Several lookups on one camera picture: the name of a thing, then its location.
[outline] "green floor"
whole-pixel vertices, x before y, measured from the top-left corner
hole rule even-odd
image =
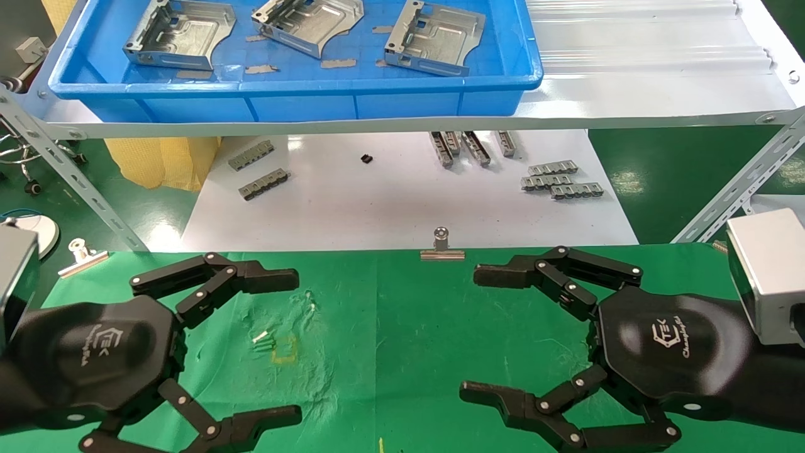
[[[805,2],[766,0],[792,42],[805,53]],[[590,139],[641,243],[671,240],[776,132],[775,127],[688,127],[590,131]],[[178,238],[196,195],[174,189],[147,190],[123,179],[100,140],[80,150],[89,158],[88,178],[144,239]],[[43,265],[44,275],[72,262],[65,244],[83,237],[92,247],[125,246],[44,162],[31,165],[44,187],[38,197],[23,192],[16,168],[0,168],[0,212],[27,207],[44,212],[62,228],[62,240]],[[764,186],[763,193],[805,193],[805,153],[793,156]]]

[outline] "metal shelf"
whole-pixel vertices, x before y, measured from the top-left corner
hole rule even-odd
[[[545,80],[506,118],[318,123],[104,123],[47,87],[85,0],[37,76],[24,110],[54,139],[790,124],[805,65],[761,0],[527,0]]]

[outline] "chair wheel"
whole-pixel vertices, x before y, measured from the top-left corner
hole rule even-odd
[[[42,193],[42,186],[39,185],[39,182],[34,179],[33,181],[25,184],[25,192],[30,193],[32,197],[35,197]]]
[[[75,156],[72,158],[72,161],[73,161],[73,162],[75,162],[75,163],[76,163],[76,165],[78,165],[79,167],[80,167],[81,165],[87,164],[87,163],[89,162],[89,161],[87,160],[87,157],[86,157],[86,156],[84,156],[83,154],[80,154],[80,153],[79,153],[79,154],[76,154],[76,155],[75,155]]]

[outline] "yellow tape mark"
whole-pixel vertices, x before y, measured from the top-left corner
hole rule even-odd
[[[277,349],[280,347],[281,344],[285,343],[291,349],[291,352],[288,355],[284,356],[277,356]],[[277,343],[274,345],[274,349],[271,350],[271,362],[275,364],[293,364],[296,361],[296,335],[289,335],[283,339],[277,339]]]

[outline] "metal clip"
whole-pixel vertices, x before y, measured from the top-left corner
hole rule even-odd
[[[109,258],[109,252],[106,250],[100,252],[89,250],[86,246],[86,242],[82,238],[75,238],[70,241],[67,249],[72,252],[72,255],[76,259],[76,263],[68,268],[60,270],[59,276],[61,278],[67,278],[71,275],[75,275],[78,272],[91,268],[95,264],[106,261]]]
[[[444,226],[433,231],[433,250],[422,250],[419,258],[422,261],[464,261],[463,250],[450,250],[448,236],[450,232]]]

